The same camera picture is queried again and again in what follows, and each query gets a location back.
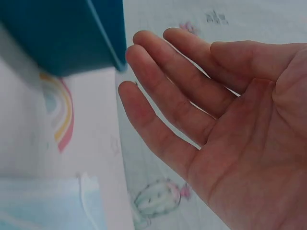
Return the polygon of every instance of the palm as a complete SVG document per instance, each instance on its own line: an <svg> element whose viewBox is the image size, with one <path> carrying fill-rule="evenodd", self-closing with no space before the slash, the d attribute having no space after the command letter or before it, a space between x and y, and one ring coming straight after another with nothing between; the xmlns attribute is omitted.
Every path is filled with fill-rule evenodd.
<svg viewBox="0 0 307 230"><path fill-rule="evenodd" d="M146 144L229 227L303 229L307 212L305 45L239 42L210 47L176 29L165 37L214 80L149 32L135 36L134 42L141 46L133 46L127 60L166 118L202 148L175 136L138 88L126 82L120 95Z"/></svg>

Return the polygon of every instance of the blue object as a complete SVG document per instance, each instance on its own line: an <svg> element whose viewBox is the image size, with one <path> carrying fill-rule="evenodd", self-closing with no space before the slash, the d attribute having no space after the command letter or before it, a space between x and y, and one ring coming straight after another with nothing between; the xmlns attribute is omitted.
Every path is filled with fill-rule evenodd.
<svg viewBox="0 0 307 230"><path fill-rule="evenodd" d="M0 19L53 75L126 69L122 0L0 0Z"/></svg>

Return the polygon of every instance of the paper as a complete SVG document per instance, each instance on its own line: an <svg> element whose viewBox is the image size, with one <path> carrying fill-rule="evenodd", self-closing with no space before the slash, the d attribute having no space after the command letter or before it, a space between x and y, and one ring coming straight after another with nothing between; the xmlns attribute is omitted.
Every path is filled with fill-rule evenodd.
<svg viewBox="0 0 307 230"><path fill-rule="evenodd" d="M64 79L74 108L73 134L59 154L60 174L97 176L108 230L132 230L119 138L115 69L103 69Z"/></svg>
<svg viewBox="0 0 307 230"><path fill-rule="evenodd" d="M129 0L124 1L128 45L139 30L162 36L168 27L177 27L198 35L207 42L256 40L266 43L305 42L307 2L304 0ZM136 81L131 69L118 75L122 81ZM159 117L181 138L145 93ZM126 117L118 98L118 114L128 192L133 199L157 179L184 181L147 148ZM227 230L228 227L196 196L182 200L180 206L150 222L134 215L136 229L146 230Z"/></svg>

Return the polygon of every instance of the rainbow drawing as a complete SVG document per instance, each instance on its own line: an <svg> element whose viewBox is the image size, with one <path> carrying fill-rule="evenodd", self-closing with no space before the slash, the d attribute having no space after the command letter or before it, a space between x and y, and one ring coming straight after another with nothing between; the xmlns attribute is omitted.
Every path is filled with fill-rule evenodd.
<svg viewBox="0 0 307 230"><path fill-rule="evenodd" d="M54 138L62 153L71 140L74 113L71 92L62 79L40 74L47 113L51 119Z"/></svg>

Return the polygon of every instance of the cactus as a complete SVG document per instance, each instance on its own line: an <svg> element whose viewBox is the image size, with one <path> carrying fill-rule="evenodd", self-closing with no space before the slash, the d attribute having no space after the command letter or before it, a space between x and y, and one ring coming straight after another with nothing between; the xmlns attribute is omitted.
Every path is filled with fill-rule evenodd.
<svg viewBox="0 0 307 230"><path fill-rule="evenodd" d="M170 181L157 180L144 188L134 200L134 205L140 214L146 219L152 219L166 215L177 209L181 198L189 200L191 196L189 186L185 184L179 187Z"/></svg>

